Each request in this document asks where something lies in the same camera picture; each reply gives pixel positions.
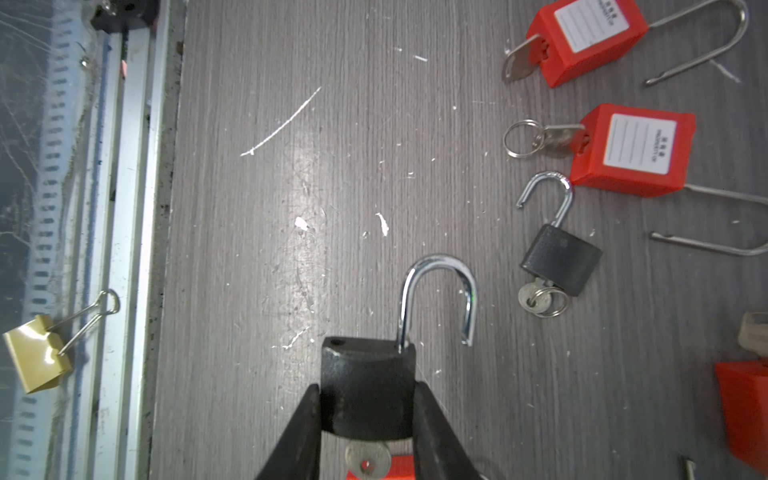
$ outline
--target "gold binder clip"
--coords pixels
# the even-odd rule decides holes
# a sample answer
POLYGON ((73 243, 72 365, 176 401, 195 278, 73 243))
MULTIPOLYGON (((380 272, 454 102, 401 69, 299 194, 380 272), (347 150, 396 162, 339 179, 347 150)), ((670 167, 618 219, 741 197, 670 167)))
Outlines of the gold binder clip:
POLYGON ((61 377, 72 370, 72 364, 65 355, 75 340, 83 336, 89 328, 107 315, 120 311, 120 299, 114 290, 102 290, 96 300, 79 312, 63 319, 59 323, 53 323, 48 315, 37 315, 22 326, 16 327, 10 332, 3 333, 5 344, 11 352, 16 371, 22 380, 22 385, 27 393, 51 389, 58 385, 61 377), (53 329, 64 325, 73 319, 83 316, 87 312, 101 308, 107 296, 111 296, 114 306, 106 312, 99 312, 88 320, 88 323, 79 329, 66 345, 61 346, 61 337, 53 333, 53 329))

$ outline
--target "metal ring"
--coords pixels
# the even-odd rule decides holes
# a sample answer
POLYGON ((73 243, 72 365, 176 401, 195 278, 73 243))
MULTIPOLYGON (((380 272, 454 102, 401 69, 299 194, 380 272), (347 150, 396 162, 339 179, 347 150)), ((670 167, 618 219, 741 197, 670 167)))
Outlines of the metal ring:
POLYGON ((560 290, 556 286, 546 286, 542 289, 539 289, 538 292, 534 293, 534 295, 529 300, 530 302, 534 302, 538 297, 545 295, 546 293, 559 293, 565 298, 565 302, 563 303, 563 306, 561 306, 558 309, 555 309, 554 311, 550 313, 535 313, 531 312, 534 315, 540 317, 540 318, 552 318, 555 316, 558 316, 562 314, 565 310, 568 310, 568 307, 571 306, 571 296, 569 296, 566 292, 560 290))
POLYGON ((507 145, 507 137, 509 136, 510 132, 512 132, 514 129, 516 129, 517 127, 523 127, 523 126, 538 128, 539 132, 536 135, 535 139, 539 139, 539 138, 543 139, 544 138, 544 130, 545 130, 544 129, 544 125, 540 124, 536 120, 531 120, 530 118, 526 118, 525 120, 520 120, 520 121, 515 122, 504 133, 504 138, 502 140, 502 143, 504 144, 504 149, 507 151, 507 155, 509 155, 512 158, 528 158, 531 155, 539 152, 542 148, 544 148, 544 141, 540 140, 540 141, 537 142, 534 139, 534 142, 533 142, 533 147, 534 148, 533 148, 532 151, 529 151, 528 153, 525 153, 525 154, 519 154, 518 152, 512 151, 512 149, 509 147, 509 145, 507 145))

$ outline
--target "white scratch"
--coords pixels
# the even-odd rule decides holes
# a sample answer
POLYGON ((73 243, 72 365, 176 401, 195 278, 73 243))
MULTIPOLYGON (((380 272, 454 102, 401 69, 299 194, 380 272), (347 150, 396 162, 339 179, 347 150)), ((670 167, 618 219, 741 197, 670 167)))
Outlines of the white scratch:
POLYGON ((241 157, 244 157, 244 156, 246 156, 246 155, 253 155, 253 152, 254 152, 254 151, 256 151, 256 149, 257 149, 257 148, 261 147, 261 146, 262 146, 262 145, 264 145, 266 142, 270 141, 270 140, 272 139, 272 137, 274 137, 274 136, 275 136, 275 135, 277 135, 277 134, 278 134, 278 133, 279 133, 281 130, 283 130, 283 129, 286 127, 286 125, 288 125, 288 124, 289 124, 291 121, 293 121, 293 119, 294 119, 294 118, 296 118, 296 116, 297 116, 299 113, 301 113, 301 111, 302 111, 302 110, 303 110, 303 109, 304 109, 304 108, 305 108, 305 107, 306 107, 306 106, 307 106, 307 105, 308 105, 308 104, 309 104, 309 103, 312 101, 312 99, 313 99, 313 98, 315 98, 315 95, 317 95, 317 93, 320 91, 320 88, 323 88, 323 87, 322 87, 322 86, 318 87, 318 88, 317 88, 317 90, 315 90, 315 93, 311 94, 311 95, 310 95, 310 97, 309 97, 309 98, 307 98, 307 99, 304 101, 304 103, 302 103, 302 104, 301 104, 301 106, 299 107, 299 110, 296 110, 295 112, 293 112, 293 115, 291 115, 291 116, 290 116, 290 118, 289 118, 288 120, 286 120, 284 124, 280 125, 280 126, 277 128, 277 130, 275 130, 274 132, 272 132, 272 133, 270 134, 270 136, 269 136, 269 137, 267 137, 267 138, 263 139, 263 140, 262 140, 262 141, 261 141, 261 142, 260 142, 258 145, 256 145, 255 147, 251 148, 250 150, 248 150, 248 151, 244 151, 242 154, 240 154, 240 156, 241 156, 241 157))
POLYGON ((386 224, 386 220, 384 220, 384 216, 381 213, 376 214, 379 216, 379 219, 382 221, 382 235, 386 237, 389 235, 389 225, 386 224))
POLYGON ((296 343, 296 341, 299 339, 299 337, 300 337, 300 336, 302 336, 302 334, 304 334, 304 333, 305 333, 307 330, 309 330, 309 329, 310 329, 310 327, 309 327, 309 326, 305 326, 305 327, 304 327, 304 329, 303 329, 302 331, 298 332, 298 333, 296 334, 296 336, 294 336, 294 337, 293 337, 293 338, 290 340, 290 342, 288 343, 288 345, 282 345, 282 346, 281 346, 281 348, 282 348, 283 350, 288 350, 290 347, 292 347, 292 346, 293 346, 293 344, 294 344, 294 343, 296 343))
POLYGON ((730 71, 728 71, 725 66, 717 61, 710 60, 710 63, 717 67, 717 70, 720 70, 720 73, 725 75, 726 78, 729 78, 730 80, 735 81, 737 84, 741 84, 741 78, 738 78, 736 75, 732 74, 730 71))
POLYGON ((293 221, 293 224, 305 232, 310 229, 309 224, 302 217, 296 217, 296 220, 293 221))

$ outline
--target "gray wooden table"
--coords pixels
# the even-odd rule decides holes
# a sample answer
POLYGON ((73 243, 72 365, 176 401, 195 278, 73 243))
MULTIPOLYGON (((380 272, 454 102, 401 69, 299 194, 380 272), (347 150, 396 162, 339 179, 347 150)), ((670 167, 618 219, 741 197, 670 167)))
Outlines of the gray wooden table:
MULTIPOLYGON (((604 256, 572 308, 542 321, 518 305, 531 278, 518 264, 561 191, 514 202, 535 172, 570 165, 512 160, 501 138, 513 121, 578 121, 603 102, 692 112, 689 182, 766 195, 768 5, 750 0, 750 30, 717 59, 733 77, 706 64, 640 86, 730 37, 734 15, 714 6, 559 88, 538 72, 502 83, 505 48, 544 4, 190 3, 152 478, 255 476, 319 381, 322 338, 394 339, 406 270, 435 252, 474 270, 481 306, 462 347, 460 282, 420 283, 418 377, 489 478, 680 478, 680 454, 698 478, 759 478, 727 450, 713 364, 753 358, 736 334, 745 310, 768 306, 768 255, 647 234, 751 246, 766 212, 577 188, 563 228, 604 256)), ((640 9, 652 21, 689 4, 640 9)), ((345 444, 324 437, 323 478, 342 478, 345 444)))

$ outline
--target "label sticker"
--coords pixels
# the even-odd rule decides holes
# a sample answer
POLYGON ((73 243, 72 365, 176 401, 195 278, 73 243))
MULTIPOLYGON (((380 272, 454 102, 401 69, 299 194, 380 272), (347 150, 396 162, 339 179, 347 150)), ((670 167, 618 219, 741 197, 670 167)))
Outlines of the label sticker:
POLYGON ((613 114, 603 165, 668 174, 676 128, 672 120, 613 114))
POLYGON ((576 0, 554 11, 574 53, 629 28, 616 0, 576 0))

